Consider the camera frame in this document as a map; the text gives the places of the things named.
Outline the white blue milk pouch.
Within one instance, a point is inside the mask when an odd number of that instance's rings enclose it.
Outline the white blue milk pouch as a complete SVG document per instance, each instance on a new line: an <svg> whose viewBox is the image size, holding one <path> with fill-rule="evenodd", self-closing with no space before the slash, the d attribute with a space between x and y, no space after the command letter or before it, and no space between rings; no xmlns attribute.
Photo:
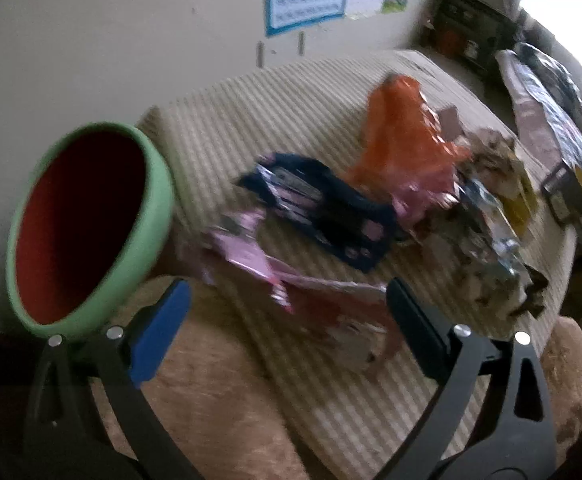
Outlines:
<svg viewBox="0 0 582 480"><path fill-rule="evenodd" d="M469 291L477 297L517 288L524 292L532 284L530 271L500 200L474 178L462 178L458 191L459 203L451 211L452 237Z"/></svg>

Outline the orange snack bag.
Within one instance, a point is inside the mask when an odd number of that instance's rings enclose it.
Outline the orange snack bag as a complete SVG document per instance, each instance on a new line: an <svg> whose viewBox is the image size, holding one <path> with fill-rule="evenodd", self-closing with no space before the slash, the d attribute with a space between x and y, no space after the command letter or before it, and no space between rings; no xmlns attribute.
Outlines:
<svg viewBox="0 0 582 480"><path fill-rule="evenodd" d="M440 118L420 82L390 73L371 93L362 152L345 180L357 188L395 193L471 157L471 151L442 137Z"/></svg>

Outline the brown paper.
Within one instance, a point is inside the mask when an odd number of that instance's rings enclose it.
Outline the brown paper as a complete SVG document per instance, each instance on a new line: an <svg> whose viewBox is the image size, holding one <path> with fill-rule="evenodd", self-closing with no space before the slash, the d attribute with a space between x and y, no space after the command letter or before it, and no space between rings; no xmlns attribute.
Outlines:
<svg viewBox="0 0 582 480"><path fill-rule="evenodd" d="M515 154L515 140L498 130L481 128L466 132L457 143L471 156L460 164L467 178L479 180L494 195L515 198L521 193L524 165Z"/></svg>

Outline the green red trash bin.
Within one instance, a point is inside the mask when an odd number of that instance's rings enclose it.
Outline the green red trash bin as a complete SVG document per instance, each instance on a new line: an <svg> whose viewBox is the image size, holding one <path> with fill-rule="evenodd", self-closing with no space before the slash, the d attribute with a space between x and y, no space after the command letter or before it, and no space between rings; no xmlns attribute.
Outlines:
<svg viewBox="0 0 582 480"><path fill-rule="evenodd" d="M12 217L15 316L40 338L98 330L157 263L174 203L165 159L138 128L94 122L64 136L37 162Z"/></svg>

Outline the pink snack wrapper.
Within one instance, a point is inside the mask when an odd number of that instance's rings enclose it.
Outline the pink snack wrapper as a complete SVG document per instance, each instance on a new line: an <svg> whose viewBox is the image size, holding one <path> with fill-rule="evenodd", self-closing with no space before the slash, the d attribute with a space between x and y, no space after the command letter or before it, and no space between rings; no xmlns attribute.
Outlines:
<svg viewBox="0 0 582 480"><path fill-rule="evenodd" d="M311 278L267 255L257 241L260 208L224 214L203 234L203 254L253 307L310 341L329 358L370 378L402 346L386 286Z"/></svg>

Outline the yellow snack bag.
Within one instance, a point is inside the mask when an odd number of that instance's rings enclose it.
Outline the yellow snack bag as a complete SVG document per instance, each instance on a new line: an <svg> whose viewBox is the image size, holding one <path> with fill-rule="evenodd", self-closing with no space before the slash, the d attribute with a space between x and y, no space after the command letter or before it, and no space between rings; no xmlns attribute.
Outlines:
<svg viewBox="0 0 582 480"><path fill-rule="evenodd" d="M504 195L499 195L499 199L510 226L515 234L522 238L536 214L538 199L525 170L516 176L514 184L516 188L509 185Z"/></svg>

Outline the dark cup yellow inside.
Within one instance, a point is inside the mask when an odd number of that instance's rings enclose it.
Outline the dark cup yellow inside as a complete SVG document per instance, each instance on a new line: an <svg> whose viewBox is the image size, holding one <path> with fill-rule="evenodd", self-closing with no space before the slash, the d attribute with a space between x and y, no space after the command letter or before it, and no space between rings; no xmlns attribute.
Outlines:
<svg viewBox="0 0 582 480"><path fill-rule="evenodd" d="M582 167L562 160L542 181L541 193L560 226L582 221Z"/></svg>

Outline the blue Oreo wrapper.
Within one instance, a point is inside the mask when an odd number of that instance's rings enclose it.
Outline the blue Oreo wrapper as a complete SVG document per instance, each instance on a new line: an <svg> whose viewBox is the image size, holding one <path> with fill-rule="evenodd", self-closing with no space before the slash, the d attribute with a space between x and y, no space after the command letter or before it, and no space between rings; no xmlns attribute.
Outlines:
<svg viewBox="0 0 582 480"><path fill-rule="evenodd" d="M374 269L393 245L409 238L393 205L370 200L314 158L288 153L262 157L236 185L364 273Z"/></svg>

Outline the bed with patterned quilt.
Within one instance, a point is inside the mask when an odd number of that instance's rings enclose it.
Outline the bed with patterned quilt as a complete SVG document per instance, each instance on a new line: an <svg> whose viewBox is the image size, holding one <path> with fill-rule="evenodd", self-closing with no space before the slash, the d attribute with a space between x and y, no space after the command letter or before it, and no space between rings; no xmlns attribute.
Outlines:
<svg viewBox="0 0 582 480"><path fill-rule="evenodd" d="M582 168L582 96L568 70L526 42L495 58L526 151L547 170Z"/></svg>

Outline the red container on shelf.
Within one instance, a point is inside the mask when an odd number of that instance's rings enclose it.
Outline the red container on shelf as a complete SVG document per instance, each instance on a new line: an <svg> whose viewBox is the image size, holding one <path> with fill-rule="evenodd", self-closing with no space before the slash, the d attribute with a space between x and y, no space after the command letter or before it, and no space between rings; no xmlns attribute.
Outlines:
<svg viewBox="0 0 582 480"><path fill-rule="evenodd" d="M436 51L445 58L458 58L466 45L466 37L452 28L442 28L436 32Z"/></svg>

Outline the dark shelf unit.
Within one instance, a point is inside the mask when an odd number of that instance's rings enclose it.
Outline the dark shelf unit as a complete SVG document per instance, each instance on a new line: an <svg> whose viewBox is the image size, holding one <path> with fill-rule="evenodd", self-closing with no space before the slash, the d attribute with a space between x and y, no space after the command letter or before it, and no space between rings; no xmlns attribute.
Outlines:
<svg viewBox="0 0 582 480"><path fill-rule="evenodd" d="M497 69L496 54L513 47L518 30L514 21L482 0L435 0L432 26L435 50L436 32L442 28L466 37L462 55L453 61L482 78Z"/></svg>

